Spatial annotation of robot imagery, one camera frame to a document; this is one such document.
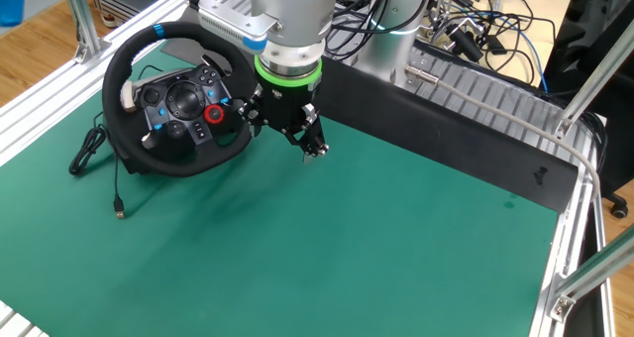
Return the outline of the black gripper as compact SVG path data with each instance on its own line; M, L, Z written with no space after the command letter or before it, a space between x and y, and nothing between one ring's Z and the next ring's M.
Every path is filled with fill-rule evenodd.
M321 80L301 86L282 86L264 79L259 80L254 94L245 100L239 112L249 124L253 138L264 124L282 132L288 142L303 153L302 162L309 164L314 158L329 151L316 105L313 103Z

